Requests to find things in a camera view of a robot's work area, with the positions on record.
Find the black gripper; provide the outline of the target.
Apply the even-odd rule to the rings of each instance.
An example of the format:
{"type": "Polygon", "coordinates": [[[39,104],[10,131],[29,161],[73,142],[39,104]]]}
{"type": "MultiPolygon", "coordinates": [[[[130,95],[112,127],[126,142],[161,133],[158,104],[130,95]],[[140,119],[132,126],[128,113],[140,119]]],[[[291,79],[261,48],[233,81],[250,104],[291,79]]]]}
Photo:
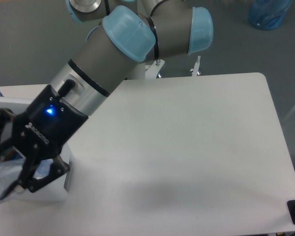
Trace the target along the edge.
{"type": "MultiPolygon", "coordinates": [[[[4,150],[16,148],[26,162],[43,160],[34,173],[35,180],[41,180],[50,173],[52,159],[60,154],[63,145],[89,118],[64,100],[73,88],[72,84],[64,84],[56,91],[47,85],[17,116],[11,109],[0,108],[0,162],[4,150]],[[12,135],[1,143],[1,135],[8,123],[12,123],[12,135]]],[[[69,184],[70,173],[66,173],[42,189],[57,200],[65,200],[69,184]]]]}

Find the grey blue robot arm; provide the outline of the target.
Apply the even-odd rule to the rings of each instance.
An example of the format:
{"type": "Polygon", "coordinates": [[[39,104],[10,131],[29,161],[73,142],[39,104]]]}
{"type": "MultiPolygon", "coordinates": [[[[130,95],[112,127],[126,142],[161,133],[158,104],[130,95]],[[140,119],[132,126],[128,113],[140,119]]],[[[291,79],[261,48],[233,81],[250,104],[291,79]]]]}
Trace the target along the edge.
{"type": "Polygon", "coordinates": [[[137,65],[207,49],[213,21],[203,7],[182,0],[135,2],[70,0],[80,21],[101,19],[83,48],[21,113],[0,107],[0,203],[53,183],[67,188],[72,164],[61,151],[67,141],[137,65]]]}

